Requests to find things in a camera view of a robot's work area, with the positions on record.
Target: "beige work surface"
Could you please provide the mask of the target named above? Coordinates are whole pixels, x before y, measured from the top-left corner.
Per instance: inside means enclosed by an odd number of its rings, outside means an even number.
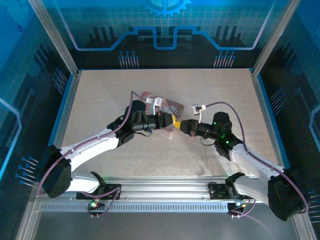
[[[277,162],[248,69],[84,70],[63,146],[99,133],[123,115],[131,90],[138,94],[147,91],[183,104],[182,119],[198,118],[193,115],[194,104],[228,102],[240,116],[247,145]],[[229,113],[233,133],[242,139],[237,118],[227,106],[209,107],[203,113],[203,122],[212,123],[218,111]],[[190,137],[177,129],[172,139],[157,134],[150,137],[136,134],[125,145],[106,151],[77,169],[95,171],[103,177],[250,174],[242,166],[221,157],[214,146],[203,146],[199,137]]]

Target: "robotic arm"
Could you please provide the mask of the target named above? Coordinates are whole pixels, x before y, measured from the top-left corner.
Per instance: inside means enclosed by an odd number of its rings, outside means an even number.
[[[174,126],[191,137],[214,139],[214,146],[221,156],[244,166],[258,178],[250,178],[241,172],[230,176],[225,186],[231,196],[248,196],[261,201],[283,221],[308,207],[310,197],[297,170],[285,169],[249,149],[232,133],[232,123],[227,113],[217,112],[212,124],[202,123],[201,112],[206,106],[192,107],[194,114],[200,115],[199,120],[177,121]]]
[[[154,99],[153,103],[153,106],[159,107],[161,99],[159,100],[158,97]],[[106,129],[89,139],[61,149],[57,149],[54,145],[46,149],[35,170],[38,182],[43,179],[45,173],[57,159],[71,151],[68,157],[63,158],[54,166],[42,184],[50,198],[56,198],[65,192],[86,192],[95,196],[105,193],[106,184],[96,172],[79,174],[74,172],[75,169],[95,156],[127,143],[134,138],[137,131],[150,132],[154,129],[166,128],[176,120],[174,115],[162,111],[155,113],[154,110],[153,114],[146,115],[146,104],[140,100],[134,100],[124,125],[118,131],[106,136],[107,133],[114,131],[123,123],[128,109],[129,107],[126,108],[123,116],[118,117]]]

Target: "glass wall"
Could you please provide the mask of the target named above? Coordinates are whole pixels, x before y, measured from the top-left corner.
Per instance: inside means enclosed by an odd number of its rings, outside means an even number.
[[[302,170],[320,237],[320,5],[301,0],[261,71],[288,164]]]
[[[80,69],[251,68],[287,0],[45,0]]]
[[[28,1],[0,1],[0,22],[0,238],[12,240],[70,73]]]

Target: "table top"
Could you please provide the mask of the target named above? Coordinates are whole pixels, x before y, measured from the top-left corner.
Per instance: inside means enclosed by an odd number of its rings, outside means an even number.
[[[81,73],[62,146],[87,139],[123,115],[130,92],[147,91],[184,105],[182,120],[197,118],[192,105],[224,101],[238,112],[247,145],[277,163],[274,149],[248,69],[131,69],[84,70]],[[203,112],[211,123],[216,112],[227,112],[232,131],[242,139],[240,125],[230,108],[215,105]],[[97,172],[102,177],[226,176],[250,174],[220,156],[199,137],[175,130],[172,139],[158,134],[134,139],[82,164],[76,171]]]

